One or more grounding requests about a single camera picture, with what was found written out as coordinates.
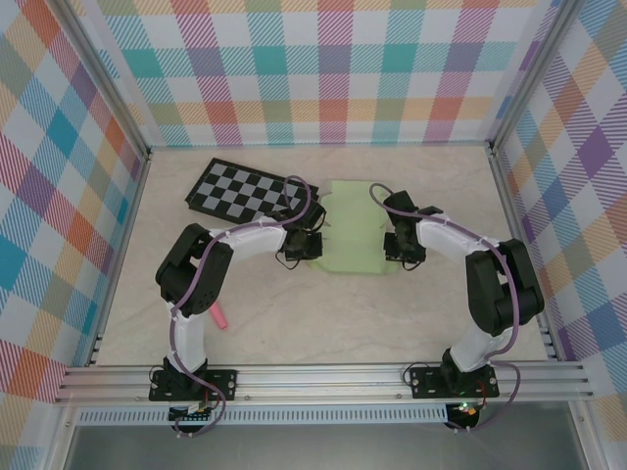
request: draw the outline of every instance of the marble surface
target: marble surface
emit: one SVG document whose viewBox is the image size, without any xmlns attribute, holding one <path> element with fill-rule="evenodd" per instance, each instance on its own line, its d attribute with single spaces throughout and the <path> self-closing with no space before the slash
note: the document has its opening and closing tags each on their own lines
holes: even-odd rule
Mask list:
<svg viewBox="0 0 627 470">
<path fill-rule="evenodd" d="M 279 175 L 299 174 L 324 193 L 330 179 L 375 180 L 406 189 L 479 233 L 509 232 L 484 151 L 451 147 L 293 147 L 159 150 L 133 228 L 99 365 L 158 364 L 168 352 L 169 314 L 154 277 L 181 230 L 229 224 L 184 202 L 212 158 Z M 229 268 L 219 301 L 229 322 L 205 330 L 210 363 L 341 363 L 440 360 L 471 322 L 465 269 L 437 253 L 413 272 L 287 271 L 272 255 Z M 503 358 L 545 359 L 535 321 Z"/>
</svg>

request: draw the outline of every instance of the pink marker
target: pink marker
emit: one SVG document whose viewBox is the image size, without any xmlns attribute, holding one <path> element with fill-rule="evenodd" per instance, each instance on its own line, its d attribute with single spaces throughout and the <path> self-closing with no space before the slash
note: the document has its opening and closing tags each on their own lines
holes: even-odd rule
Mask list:
<svg viewBox="0 0 627 470">
<path fill-rule="evenodd" d="M 223 330 L 228 326 L 226 318 L 224 317 L 224 312 L 220 308 L 217 301 L 215 301 L 214 304 L 209 307 L 209 313 L 214 318 L 214 322 L 220 330 Z"/>
</svg>

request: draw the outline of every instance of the purple cable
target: purple cable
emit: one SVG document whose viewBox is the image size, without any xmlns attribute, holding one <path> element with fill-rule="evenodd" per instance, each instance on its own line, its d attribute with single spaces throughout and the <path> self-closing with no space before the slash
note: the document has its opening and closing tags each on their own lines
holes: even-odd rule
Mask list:
<svg viewBox="0 0 627 470">
<path fill-rule="evenodd" d="M 221 409 L 219 411 L 219 414 L 218 414 L 217 418 L 214 419 L 214 421 L 212 421 L 208 425 L 204 426 L 200 431 L 198 431 L 196 433 L 187 433 L 187 434 L 182 433 L 178 429 L 178 422 L 182 418 L 178 418 L 177 420 L 175 420 L 174 421 L 174 429 L 178 433 L 179 437 L 183 436 L 183 437 L 186 437 L 186 438 L 194 438 L 196 436 L 201 436 L 201 435 L 211 431 L 212 429 L 214 429 L 214 427 L 216 426 L 218 421 L 220 419 L 222 419 L 222 417 L 224 416 L 224 412 L 226 411 L 226 398 L 224 397 L 224 394 L 222 393 L 222 391 L 218 387 L 210 384 L 209 382 L 204 381 L 200 377 L 196 377 L 194 374 L 192 374 L 192 372 L 189 369 L 187 369 L 187 367 L 185 367 L 185 365 L 180 360 L 180 357 L 178 356 L 178 350 L 176 349 L 176 340 L 175 340 L 176 316 L 177 316 L 178 312 L 180 311 L 181 307 L 184 306 L 185 303 L 187 303 L 189 298 L 192 296 L 192 294 L 194 293 L 194 290 L 196 289 L 196 286 L 198 286 L 198 280 L 200 279 L 200 275 L 201 275 L 201 273 L 203 271 L 203 267 L 205 267 L 205 263 L 207 262 L 207 258 L 209 256 L 209 251 L 212 249 L 212 247 L 219 240 L 221 240 L 222 238 L 224 238 L 225 236 L 227 236 L 227 235 L 229 235 L 231 233 L 239 232 L 240 230 L 243 230 L 245 228 L 259 227 L 259 226 L 262 226 L 262 227 L 282 227 L 283 225 L 287 225 L 289 223 L 297 221 L 298 219 L 300 219 L 303 215 L 305 215 L 307 213 L 307 210 L 310 208 L 310 204 L 312 203 L 312 190 L 310 189 L 309 184 L 307 184 L 307 182 L 303 178 L 301 178 L 300 176 L 291 175 L 291 176 L 288 176 L 287 178 L 285 178 L 283 189 L 284 189 L 285 199 L 288 202 L 288 207 L 290 207 L 290 204 L 289 204 L 289 200 L 288 200 L 288 197 L 287 197 L 287 184 L 288 184 L 288 182 L 291 179 L 295 179 L 296 181 L 299 181 L 301 184 L 303 184 L 303 186 L 305 186 L 305 191 L 307 192 L 307 199 L 305 201 L 305 206 L 303 207 L 303 209 L 298 214 L 294 215 L 292 218 L 288 218 L 287 220 L 276 221 L 276 222 L 269 222 L 269 223 L 261 223 L 261 222 L 258 222 L 258 221 L 248 222 L 248 223 L 244 223 L 242 225 L 238 225 L 236 227 L 230 228 L 228 230 L 225 230 L 224 232 L 221 232 L 218 235 L 216 235 L 216 237 L 211 242 L 209 242 L 209 244 L 207 245 L 207 248 L 205 248 L 205 251 L 203 252 L 203 255 L 200 258 L 200 261 L 198 262 L 198 267 L 196 269 L 196 273 L 194 274 L 194 277 L 192 278 L 192 282 L 189 284 L 189 288 L 187 289 L 187 291 L 185 292 L 185 294 L 183 295 L 181 300 L 178 301 L 178 303 L 175 306 L 173 306 L 171 308 L 171 310 L 169 311 L 171 313 L 171 317 L 170 317 L 170 321 L 169 321 L 169 347 L 172 350 L 172 356 L 174 358 L 174 362 L 176 362 L 176 365 L 178 365 L 178 368 L 181 371 L 183 371 L 183 373 L 185 375 L 187 375 L 189 378 L 191 378 L 192 380 L 194 380 L 195 382 L 199 383 L 203 387 L 206 387 L 207 389 L 209 389 L 212 392 L 214 392 L 215 394 L 217 394 L 217 396 L 220 398 L 220 401 L 222 403 L 222 407 L 221 407 Z"/>
<path fill-rule="evenodd" d="M 490 250 L 494 256 L 497 258 L 497 260 L 499 261 L 499 263 L 501 264 L 501 267 L 503 268 L 503 271 L 506 275 L 506 279 L 507 279 L 507 283 L 510 286 L 514 286 L 514 282 L 513 282 L 513 276 L 511 275 L 511 271 L 509 270 L 509 266 L 507 266 L 507 261 L 506 258 L 501 254 L 501 252 L 499 252 L 499 250 L 497 250 L 497 248 L 492 245 L 490 242 L 488 242 L 485 238 L 481 237 L 480 235 L 477 235 L 476 233 L 474 233 L 473 231 L 455 223 L 452 222 L 450 220 L 446 220 L 444 218 L 440 218 L 440 217 L 436 217 L 434 215 L 426 215 L 423 213 L 416 213 L 416 212 L 406 212 L 406 211 L 397 211 L 396 209 L 392 209 L 388 206 L 386 206 L 385 204 L 383 204 L 381 201 L 379 201 L 375 196 L 374 196 L 374 188 L 381 188 L 384 189 L 385 191 L 387 191 L 389 194 L 394 194 L 394 192 L 388 188 L 387 186 L 385 186 L 384 184 L 381 183 L 372 183 L 370 185 L 370 197 L 372 198 L 372 201 L 374 201 L 374 203 L 383 208 L 386 212 L 391 212 L 394 213 L 396 215 L 402 216 L 402 217 L 412 217 L 412 218 L 423 218 L 425 220 L 429 220 L 432 222 L 436 222 L 436 223 L 441 223 L 442 225 L 447 225 L 450 227 L 453 227 L 457 232 L 462 233 L 464 235 L 467 235 L 468 237 L 472 238 L 473 240 L 476 240 L 477 242 L 479 242 L 481 245 L 483 245 L 484 247 L 488 248 L 488 250 Z M 519 329 L 519 325 L 518 323 L 520 322 L 520 306 L 518 304 L 518 293 L 516 292 L 515 288 L 512 288 L 509 290 L 511 292 L 511 302 L 512 302 L 512 306 L 513 306 L 513 325 L 511 328 L 511 338 L 509 338 L 509 341 L 507 342 L 507 344 L 501 348 L 500 350 L 496 350 L 496 351 L 492 351 L 489 352 L 488 354 L 486 354 L 485 359 L 489 360 L 490 357 L 493 357 L 495 355 L 498 354 L 503 354 L 503 353 L 507 353 L 509 350 L 511 350 L 511 348 L 513 347 L 514 343 L 516 342 L 516 338 L 518 338 L 518 329 Z M 501 409 L 501 411 L 496 415 L 493 416 L 490 420 L 486 421 L 485 423 L 482 423 L 478 426 L 475 426 L 474 430 L 478 431 L 480 429 L 484 429 L 488 426 L 490 426 L 497 417 L 502 416 L 504 414 L 504 412 L 507 410 L 507 407 L 513 402 L 513 400 L 516 398 L 516 395 L 518 395 L 518 389 L 520 388 L 520 369 L 518 369 L 518 367 L 516 367 L 514 364 L 512 364 L 511 362 L 503 362 L 503 361 L 495 361 L 493 362 L 495 365 L 499 365 L 499 366 L 504 366 L 504 367 L 510 367 L 514 370 L 514 372 L 516 373 L 516 384 L 513 388 L 513 391 L 511 392 L 511 395 L 509 396 L 509 399 L 507 400 L 505 406 Z"/>
</svg>

